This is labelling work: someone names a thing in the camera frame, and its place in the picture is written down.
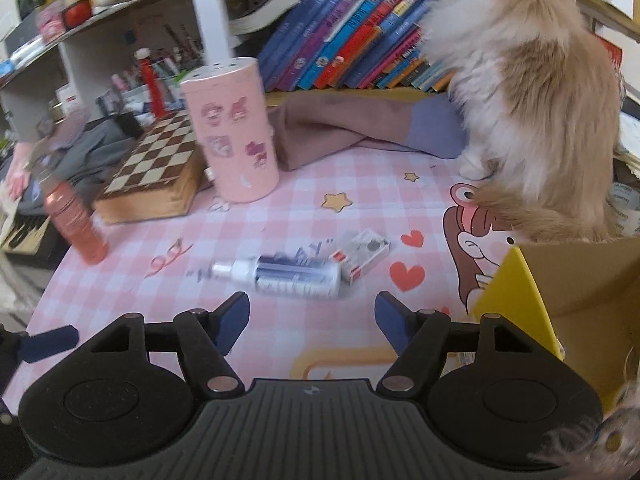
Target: pen organizer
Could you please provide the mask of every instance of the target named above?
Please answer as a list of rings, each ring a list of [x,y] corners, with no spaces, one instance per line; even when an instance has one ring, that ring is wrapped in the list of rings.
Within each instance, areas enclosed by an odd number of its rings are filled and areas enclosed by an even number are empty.
[[[236,57],[194,70],[180,83],[196,141],[228,202],[252,202],[279,180],[258,63]]]

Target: pink checkered tablecloth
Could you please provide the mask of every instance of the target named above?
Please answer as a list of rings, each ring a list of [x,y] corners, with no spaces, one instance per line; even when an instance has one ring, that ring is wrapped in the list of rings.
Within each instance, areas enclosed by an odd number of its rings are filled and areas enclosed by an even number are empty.
[[[340,193],[353,205],[339,213],[322,207],[326,194]],[[184,218],[105,227],[111,252],[98,266],[85,266],[69,251],[28,330],[72,324],[84,342],[126,312],[159,322],[190,308],[213,310],[242,287],[207,279],[201,269],[212,260],[301,250],[327,256],[340,240],[370,228],[391,241],[391,253],[353,286],[343,285],[337,301],[249,291],[249,325],[227,359],[246,385],[256,377],[354,376],[375,384],[394,359],[374,322],[376,294],[389,290],[413,310],[436,308],[464,319],[514,243],[490,212],[469,203],[472,193],[453,161],[366,148],[283,173],[268,197],[228,211],[210,208],[209,189]],[[193,247],[146,277],[151,261],[179,238],[183,249]],[[65,355],[22,364],[4,395],[12,412],[25,389]],[[172,355],[151,359],[180,373]]]

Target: cat's fur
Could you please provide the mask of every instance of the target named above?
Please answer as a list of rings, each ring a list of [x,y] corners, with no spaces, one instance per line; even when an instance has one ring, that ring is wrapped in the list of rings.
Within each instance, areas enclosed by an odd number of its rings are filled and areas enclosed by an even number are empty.
[[[618,80],[575,0],[434,0],[424,53],[457,73],[476,202],[533,240],[606,239]]]

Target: pink gingham pattern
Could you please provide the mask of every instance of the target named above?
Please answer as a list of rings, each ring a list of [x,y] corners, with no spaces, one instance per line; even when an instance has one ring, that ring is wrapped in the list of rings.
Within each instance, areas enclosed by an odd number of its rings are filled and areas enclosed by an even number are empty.
[[[405,173],[415,173],[415,182]],[[71,250],[56,271],[29,325],[39,333],[72,324],[81,342],[126,312],[141,312],[146,322],[171,320],[184,310],[215,309],[242,285],[201,280],[198,269],[214,259],[234,260],[299,248],[326,256],[346,233],[370,228],[391,241],[391,254],[353,286],[342,286],[337,301],[306,301],[249,292],[250,322],[228,356],[248,386],[255,377],[287,378],[305,351],[384,348],[386,341],[373,317],[373,301],[389,290],[408,307],[448,308],[461,319],[465,308],[458,294],[458,274],[443,234],[444,211],[453,206],[451,187],[462,182],[453,161],[421,153],[383,152],[354,148],[283,173],[276,190],[227,212],[210,211],[212,189],[201,192],[184,218],[105,227],[111,252],[96,267],[85,266]],[[345,192],[353,205],[337,214],[321,208],[326,193]],[[421,248],[401,242],[401,235],[419,230]],[[156,275],[145,278],[155,256],[165,256],[178,239],[193,247]],[[425,280],[401,292],[389,275],[402,262],[420,265]],[[25,389],[65,354],[34,365],[22,364],[4,400],[12,412]],[[159,354],[152,361],[176,373],[173,356]],[[375,380],[388,364],[372,368],[345,364],[347,372]],[[339,372],[330,370],[334,376]]]

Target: cat's paw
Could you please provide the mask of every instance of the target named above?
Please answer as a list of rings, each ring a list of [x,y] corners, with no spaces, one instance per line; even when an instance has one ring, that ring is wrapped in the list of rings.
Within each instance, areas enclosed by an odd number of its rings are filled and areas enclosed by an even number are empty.
[[[491,175],[489,169],[476,166],[468,160],[460,161],[458,173],[462,178],[466,178],[467,180],[482,180]]]

